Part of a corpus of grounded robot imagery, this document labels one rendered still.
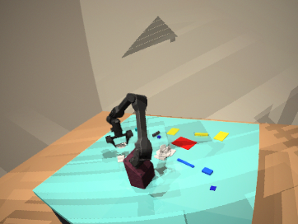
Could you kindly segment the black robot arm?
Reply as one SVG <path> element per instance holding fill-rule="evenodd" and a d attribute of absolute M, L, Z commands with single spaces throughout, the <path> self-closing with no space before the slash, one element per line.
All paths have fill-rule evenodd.
<path fill-rule="evenodd" d="M 121 128 L 120 120 L 124 115 L 124 111 L 132 104 L 133 109 L 136 113 L 137 122 L 137 141 L 134 143 L 133 157 L 129 162 L 138 169 L 144 161 L 150 161 L 152 156 L 152 145 L 147 138 L 147 124 L 145 109 L 147 107 L 147 97 L 144 95 L 138 95 L 133 93 L 127 93 L 124 99 L 118 106 L 115 106 L 109 115 L 106 117 L 106 122 L 112 125 L 110 128 L 111 132 L 113 129 Z"/>

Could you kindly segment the yellow flat plate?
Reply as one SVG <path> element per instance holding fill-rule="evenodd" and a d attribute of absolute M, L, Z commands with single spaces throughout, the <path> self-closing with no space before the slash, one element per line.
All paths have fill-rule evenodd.
<path fill-rule="evenodd" d="M 228 134 L 229 133 L 224 133 L 220 131 L 213 139 L 220 140 L 223 142 L 223 140 L 227 137 Z"/>
<path fill-rule="evenodd" d="M 177 128 L 172 128 L 167 134 L 169 134 L 169 135 L 175 135 L 177 132 L 179 131 L 179 129 L 177 129 Z"/>

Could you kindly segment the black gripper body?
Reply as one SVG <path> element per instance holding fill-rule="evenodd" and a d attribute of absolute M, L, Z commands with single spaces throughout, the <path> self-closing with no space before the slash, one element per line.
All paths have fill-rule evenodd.
<path fill-rule="evenodd" d="M 120 137 L 123 137 L 123 136 L 126 136 L 128 138 L 133 137 L 133 132 L 131 130 L 125 131 L 125 134 L 123 134 L 122 127 L 118 128 L 118 129 L 113 129 L 113 130 L 114 130 L 114 136 L 113 137 L 111 137 L 110 135 L 105 137 L 105 140 L 106 140 L 107 143 L 112 143 L 113 139 L 120 138 Z"/>

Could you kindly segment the blue rectangular block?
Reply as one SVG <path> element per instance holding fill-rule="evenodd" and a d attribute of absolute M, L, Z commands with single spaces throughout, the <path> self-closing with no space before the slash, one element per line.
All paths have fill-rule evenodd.
<path fill-rule="evenodd" d="M 205 173 L 207 175 L 210 175 L 212 172 L 213 170 L 210 170 L 209 168 L 206 168 L 206 167 L 202 170 L 202 173 Z"/>

